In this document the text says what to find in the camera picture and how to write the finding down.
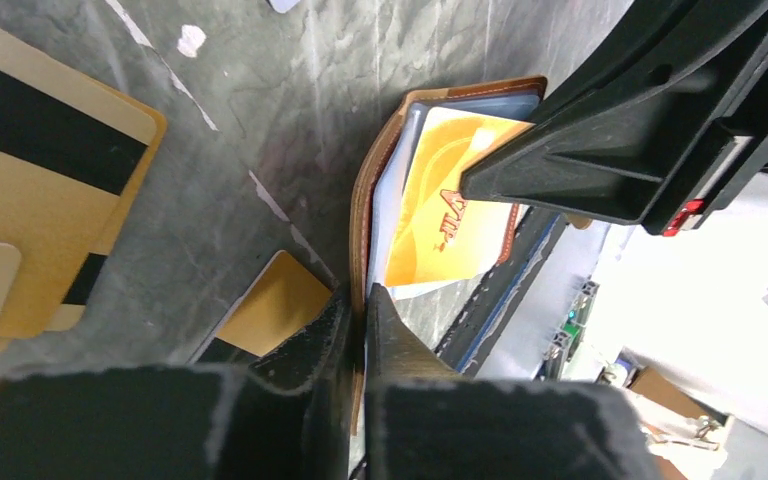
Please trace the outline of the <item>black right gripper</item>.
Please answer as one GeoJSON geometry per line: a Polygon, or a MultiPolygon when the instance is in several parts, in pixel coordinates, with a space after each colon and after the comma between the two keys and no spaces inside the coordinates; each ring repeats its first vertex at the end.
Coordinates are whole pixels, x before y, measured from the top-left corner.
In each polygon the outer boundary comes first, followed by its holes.
{"type": "Polygon", "coordinates": [[[529,121],[466,198],[700,228],[768,168],[768,1],[634,2],[529,121]]]}

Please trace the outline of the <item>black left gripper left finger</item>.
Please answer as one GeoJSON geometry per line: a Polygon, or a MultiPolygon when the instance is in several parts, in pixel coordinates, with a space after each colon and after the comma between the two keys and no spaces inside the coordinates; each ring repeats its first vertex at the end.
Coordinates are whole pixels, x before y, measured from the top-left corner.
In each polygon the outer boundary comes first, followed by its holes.
{"type": "Polygon", "coordinates": [[[0,479],[343,479],[350,295],[248,364],[79,370],[0,380],[0,479]]]}

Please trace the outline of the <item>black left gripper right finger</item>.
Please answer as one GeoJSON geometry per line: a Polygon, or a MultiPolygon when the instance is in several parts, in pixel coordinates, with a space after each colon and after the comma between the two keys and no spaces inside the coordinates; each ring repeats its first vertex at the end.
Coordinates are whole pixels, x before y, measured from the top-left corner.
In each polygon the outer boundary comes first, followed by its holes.
{"type": "Polygon", "coordinates": [[[657,479],[621,392],[482,380],[443,363],[375,285],[366,305],[370,479],[657,479]]]}

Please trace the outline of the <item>gold VIP card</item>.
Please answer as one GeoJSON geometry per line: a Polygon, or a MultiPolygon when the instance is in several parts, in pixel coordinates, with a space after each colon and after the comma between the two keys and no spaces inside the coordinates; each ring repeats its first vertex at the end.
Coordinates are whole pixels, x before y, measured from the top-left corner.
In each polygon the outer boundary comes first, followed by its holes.
{"type": "Polygon", "coordinates": [[[516,207],[466,199],[461,176],[530,127],[521,120],[429,109],[407,173],[382,285],[465,280],[497,263],[516,207]]]}

